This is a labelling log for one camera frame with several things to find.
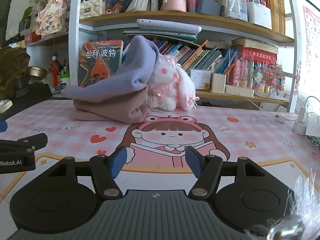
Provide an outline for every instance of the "folded purple blanket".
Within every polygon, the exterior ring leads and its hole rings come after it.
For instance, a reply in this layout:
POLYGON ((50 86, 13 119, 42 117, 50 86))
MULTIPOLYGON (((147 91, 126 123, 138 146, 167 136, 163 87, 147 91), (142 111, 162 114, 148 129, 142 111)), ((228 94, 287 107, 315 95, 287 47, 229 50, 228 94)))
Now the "folded purple blanket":
POLYGON ((107 79, 85 88, 66 87, 62 94, 67 98, 98 103, 111 97, 130 94, 143 89, 159 60, 159 49, 143 36, 134 36, 125 62, 107 79))

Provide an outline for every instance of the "star print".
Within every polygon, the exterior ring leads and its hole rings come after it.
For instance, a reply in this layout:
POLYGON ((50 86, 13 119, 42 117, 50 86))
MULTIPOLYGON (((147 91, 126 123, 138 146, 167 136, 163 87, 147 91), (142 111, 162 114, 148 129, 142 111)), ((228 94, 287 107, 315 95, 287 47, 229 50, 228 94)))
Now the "star print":
POLYGON ((254 143, 248 141, 244 145, 247 145, 249 148, 255 147, 254 143))

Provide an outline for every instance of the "cartoon girl illustration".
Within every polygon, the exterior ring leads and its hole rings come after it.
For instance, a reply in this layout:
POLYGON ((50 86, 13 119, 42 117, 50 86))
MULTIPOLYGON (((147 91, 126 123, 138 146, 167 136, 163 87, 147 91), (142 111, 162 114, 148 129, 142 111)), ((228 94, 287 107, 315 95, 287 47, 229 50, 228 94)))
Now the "cartoon girl illustration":
POLYGON ((121 146, 127 148, 127 164, 135 166, 188 167, 184 158, 187 146, 202 155, 217 155, 224 161, 230 158, 210 127, 191 116, 150 116, 129 126, 121 146))

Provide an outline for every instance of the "stuffed animal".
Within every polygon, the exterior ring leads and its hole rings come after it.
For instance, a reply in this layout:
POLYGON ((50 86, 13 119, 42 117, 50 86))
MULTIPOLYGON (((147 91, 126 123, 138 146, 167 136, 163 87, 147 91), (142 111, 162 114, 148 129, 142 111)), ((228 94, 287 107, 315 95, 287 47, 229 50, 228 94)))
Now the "stuffed animal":
POLYGON ((188 111, 196 108, 196 89, 188 74, 171 55, 161 55, 147 83, 147 106, 164 111, 181 107, 188 111))
POLYGON ((36 30, 36 34, 46 36, 56 32, 65 32, 67 29, 64 27, 62 15, 66 10, 67 5, 63 0, 49 0, 47 6, 38 12, 36 21, 40 26, 36 30))

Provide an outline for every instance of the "metal bowl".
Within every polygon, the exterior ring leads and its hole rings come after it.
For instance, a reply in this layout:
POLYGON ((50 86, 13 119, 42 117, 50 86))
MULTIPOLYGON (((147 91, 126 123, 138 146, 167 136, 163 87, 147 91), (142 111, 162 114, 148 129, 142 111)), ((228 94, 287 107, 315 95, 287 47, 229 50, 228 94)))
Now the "metal bowl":
POLYGON ((40 80, 47 77, 48 71, 41 67, 30 66, 27 68, 26 74, 34 79, 40 80))

